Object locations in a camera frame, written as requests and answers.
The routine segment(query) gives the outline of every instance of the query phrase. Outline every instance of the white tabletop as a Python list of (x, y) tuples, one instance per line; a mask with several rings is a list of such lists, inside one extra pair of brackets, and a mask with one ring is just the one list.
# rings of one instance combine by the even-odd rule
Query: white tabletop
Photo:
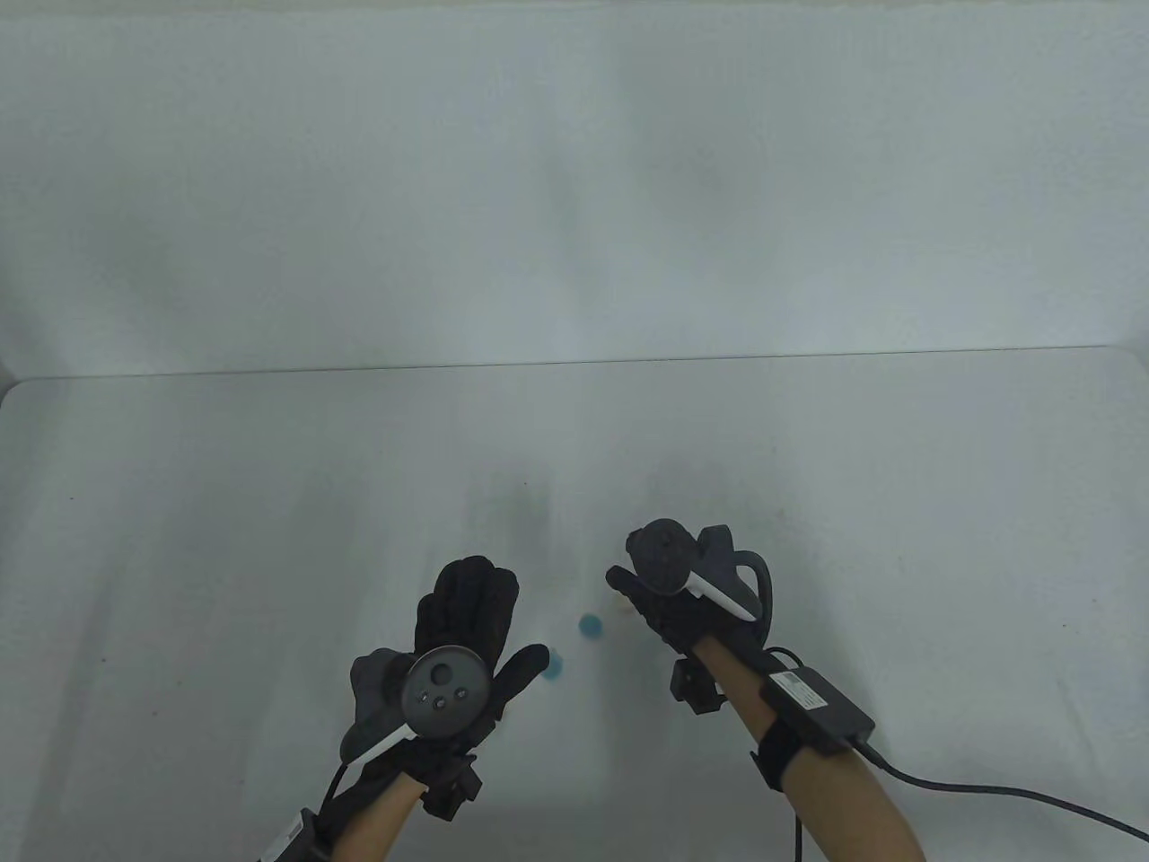
[[(728, 523), (772, 640), (927, 777), (1149, 822), (1149, 379), (1064, 349), (25, 383), (0, 409), (0, 857), (252, 862), (314, 807), (347, 671), (453, 557), (564, 659), (479, 800), (394, 859), (786, 860), (724, 710), (602, 583), (627, 531)], [(579, 616), (599, 614), (601, 640)], [(1134, 860), (1011, 800), (890, 788), (944, 860)], [(818, 859), (810, 851), (810, 859)]]

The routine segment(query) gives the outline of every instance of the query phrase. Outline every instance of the small blue sphere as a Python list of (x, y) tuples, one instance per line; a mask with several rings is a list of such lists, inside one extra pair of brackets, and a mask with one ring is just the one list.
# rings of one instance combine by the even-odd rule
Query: small blue sphere
[(584, 638), (597, 640), (602, 637), (602, 619), (596, 614), (584, 614), (578, 621), (578, 630), (583, 632)]
[(547, 664), (547, 669), (542, 671), (543, 679), (557, 679), (558, 675), (563, 672), (563, 657), (558, 655), (554, 649), (550, 649), (550, 663)]

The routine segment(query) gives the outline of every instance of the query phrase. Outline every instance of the wrist strap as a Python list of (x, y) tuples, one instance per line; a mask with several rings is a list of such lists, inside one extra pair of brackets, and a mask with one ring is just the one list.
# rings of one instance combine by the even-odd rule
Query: wrist strap
[(758, 742), (757, 753), (750, 752), (754, 765), (762, 772), (770, 790), (781, 792), (782, 775), (804, 745), (797, 732), (780, 718), (770, 725), (770, 730)]

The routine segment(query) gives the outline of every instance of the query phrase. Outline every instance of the forearm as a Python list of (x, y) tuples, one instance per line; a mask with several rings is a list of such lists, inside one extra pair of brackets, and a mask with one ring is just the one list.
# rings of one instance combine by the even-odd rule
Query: forearm
[(331, 862), (383, 862), (426, 787), (400, 774), (339, 836)]
[[(777, 715), (758, 696), (762, 678), (714, 638), (694, 648), (755, 740)], [(803, 748), (782, 775), (782, 790), (830, 862), (924, 862), (901, 811), (853, 752), (823, 756)]]

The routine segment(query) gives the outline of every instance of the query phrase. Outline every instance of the white wall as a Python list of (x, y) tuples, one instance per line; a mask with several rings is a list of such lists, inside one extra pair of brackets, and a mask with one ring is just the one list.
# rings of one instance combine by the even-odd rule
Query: white wall
[(1149, 6), (0, 22), (17, 377), (1149, 332)]

